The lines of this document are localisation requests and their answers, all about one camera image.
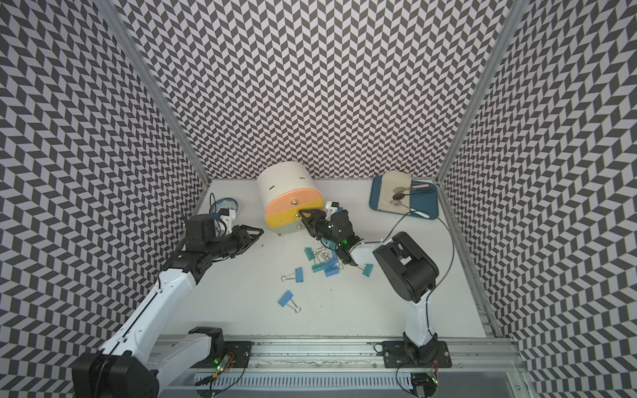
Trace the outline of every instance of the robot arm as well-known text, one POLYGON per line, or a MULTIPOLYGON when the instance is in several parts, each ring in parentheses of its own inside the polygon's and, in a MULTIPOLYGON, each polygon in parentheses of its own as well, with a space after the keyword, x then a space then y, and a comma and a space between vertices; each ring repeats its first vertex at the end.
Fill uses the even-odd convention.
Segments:
POLYGON ((221 329, 199 327, 159 358, 148 360, 159 334, 206 270, 215 261, 242 254, 263 234, 262 229, 239 225, 216 236, 216 222, 213 215, 196 215, 186 221, 186 238, 161 267, 157 283, 126 323, 97 353, 85 352, 73 362, 77 398, 157 397, 196 362, 224 356, 221 329))
POLYGON ((430 363, 438 352, 438 337, 429 323, 429 294, 439 275, 436 263, 405 232, 384 242, 365 242, 356 236, 347 210, 327 213, 299 210, 301 221, 313 238, 330 241, 346 264, 379 265, 396 293, 405 300, 403 334, 406 355, 413 364, 430 363))

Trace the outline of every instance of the white cylindrical container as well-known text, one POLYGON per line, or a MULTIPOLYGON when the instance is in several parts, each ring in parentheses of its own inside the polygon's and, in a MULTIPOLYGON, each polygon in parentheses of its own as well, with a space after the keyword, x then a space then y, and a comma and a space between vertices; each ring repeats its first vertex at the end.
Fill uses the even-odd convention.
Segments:
POLYGON ((323 209, 323 195, 298 162, 283 162, 265 169, 257 178, 266 224, 279 234, 303 229, 300 209, 323 209))

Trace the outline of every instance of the ventilation grille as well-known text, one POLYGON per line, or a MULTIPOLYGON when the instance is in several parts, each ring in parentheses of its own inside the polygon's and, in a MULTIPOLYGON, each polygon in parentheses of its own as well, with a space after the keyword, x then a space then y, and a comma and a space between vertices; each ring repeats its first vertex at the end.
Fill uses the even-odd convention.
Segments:
MULTIPOLYGON (((213 383, 213 387, 225 388, 239 378, 238 374, 226 374, 219 376, 213 383)), ((205 378, 207 374, 200 373, 197 381, 205 378)), ((411 388, 408 376, 398 376, 398 381, 404 388, 411 388)), ((400 389, 396 383, 395 373, 259 373, 247 375, 233 386, 233 389, 244 390, 392 390, 400 389)))

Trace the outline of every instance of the chevron patterned wall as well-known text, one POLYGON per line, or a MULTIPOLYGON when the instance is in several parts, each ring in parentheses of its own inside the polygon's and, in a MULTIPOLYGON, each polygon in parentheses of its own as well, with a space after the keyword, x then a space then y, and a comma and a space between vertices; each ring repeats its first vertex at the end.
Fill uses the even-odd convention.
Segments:
POLYGON ((545 397, 637 397, 636 15, 532 3, 447 181, 545 397))
POLYGON ((511 0, 114 0, 213 178, 433 176, 511 0))
POLYGON ((203 186, 89 0, 3 0, 0 35, 0 396, 67 396, 203 186))

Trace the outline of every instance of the white table surface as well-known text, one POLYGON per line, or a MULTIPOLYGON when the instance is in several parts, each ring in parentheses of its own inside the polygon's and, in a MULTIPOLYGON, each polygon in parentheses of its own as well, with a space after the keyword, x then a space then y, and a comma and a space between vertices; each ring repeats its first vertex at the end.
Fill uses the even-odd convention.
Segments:
MULTIPOLYGON (((371 180, 318 180, 326 201, 338 201, 348 210, 354 232, 362 239, 384 238, 399 215, 369 208, 371 180)), ((375 266, 369 278, 362 270, 345 266, 326 278, 312 273, 303 249, 320 243, 305 231, 279 236, 268 229, 256 181, 213 181, 217 199, 232 197, 239 203, 235 224, 266 230, 243 255, 215 263, 173 315, 162 334, 186 334, 196 326, 221 327, 227 336, 402 336, 404 301, 375 266), (304 282, 282 282, 281 275, 303 267, 304 282), (295 314, 277 301, 290 290, 301 307, 295 314)), ((201 213, 207 213, 208 196, 201 213)), ((394 233, 407 232, 436 262, 438 281, 449 267, 451 238, 438 220, 405 217, 394 233)), ((429 319, 441 338, 484 338, 471 292, 455 256, 451 272, 432 294, 429 319)))

